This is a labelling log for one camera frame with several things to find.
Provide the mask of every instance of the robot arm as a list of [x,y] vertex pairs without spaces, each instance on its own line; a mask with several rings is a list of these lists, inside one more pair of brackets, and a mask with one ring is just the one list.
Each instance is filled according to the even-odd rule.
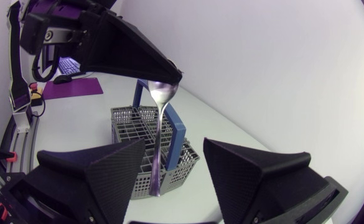
[[[54,45],[55,62],[60,56],[72,57],[81,64],[82,72],[170,84],[182,78],[182,72],[135,26],[94,1],[36,2],[25,16],[20,45],[36,57],[44,45]],[[36,68],[33,73],[40,78]]]

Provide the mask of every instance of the basket handle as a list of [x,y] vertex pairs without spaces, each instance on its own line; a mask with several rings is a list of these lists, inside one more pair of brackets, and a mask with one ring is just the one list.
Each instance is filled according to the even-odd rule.
[[[134,108],[138,108],[140,106],[143,87],[149,90],[147,80],[138,79],[133,98]],[[165,168],[166,170],[173,170],[176,169],[179,162],[180,151],[182,150],[184,136],[186,134],[186,127],[170,103],[168,103],[167,107],[165,108],[165,115],[172,126],[172,139],[170,140],[169,153]]]

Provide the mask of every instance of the gray plastic basket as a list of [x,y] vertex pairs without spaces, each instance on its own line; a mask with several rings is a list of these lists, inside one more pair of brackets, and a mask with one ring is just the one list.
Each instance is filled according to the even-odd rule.
[[[114,143],[144,138],[146,152],[142,160],[141,171],[136,178],[131,199],[150,197],[149,189],[157,126],[157,108],[154,106],[112,108],[111,123]],[[166,115],[164,115],[162,122],[161,138],[160,193],[164,194],[180,187],[185,182],[200,157],[185,138],[176,169],[166,170],[166,160],[172,139],[172,126],[169,124]]]

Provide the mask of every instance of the black cable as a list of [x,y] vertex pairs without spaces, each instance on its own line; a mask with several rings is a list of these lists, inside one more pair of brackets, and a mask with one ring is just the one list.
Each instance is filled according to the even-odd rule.
[[80,79],[80,78],[86,78],[86,77],[89,77],[89,76],[91,76],[91,75],[93,75],[95,72],[92,72],[92,73],[90,73],[89,75],[87,75],[87,76],[84,76],[84,77],[79,77],[79,78],[73,78],[72,80],[75,80],[75,79]]
[[51,80],[53,76],[56,74],[58,61],[60,60],[60,47],[55,45],[55,50],[53,55],[53,60],[54,60],[53,65],[52,68],[50,69],[49,74],[45,78],[42,77],[41,74],[39,73],[40,67],[38,66],[38,62],[39,62],[40,52],[41,51],[39,51],[39,53],[35,55],[34,63],[32,64],[32,76],[37,82],[47,82]]
[[38,95],[40,95],[40,98],[42,99],[43,103],[44,103],[44,110],[42,110],[42,113],[40,115],[35,115],[35,114],[32,114],[33,116],[39,118],[40,116],[44,115],[44,112],[45,112],[45,109],[46,109],[46,103],[45,103],[45,99],[44,99],[44,96],[42,96],[42,94],[36,92],[36,91],[33,91],[33,93],[36,93]]

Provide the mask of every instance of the metal spoon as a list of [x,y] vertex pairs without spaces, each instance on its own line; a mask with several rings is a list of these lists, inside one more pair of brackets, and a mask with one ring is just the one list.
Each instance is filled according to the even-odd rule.
[[168,105],[170,99],[174,97],[177,87],[179,85],[171,85],[167,83],[149,81],[149,91],[153,100],[156,102],[158,108],[157,118],[157,134],[156,143],[154,145],[154,156],[152,158],[152,170],[150,180],[150,195],[160,196],[160,169],[161,169],[161,128],[162,128],[162,116],[165,108]]

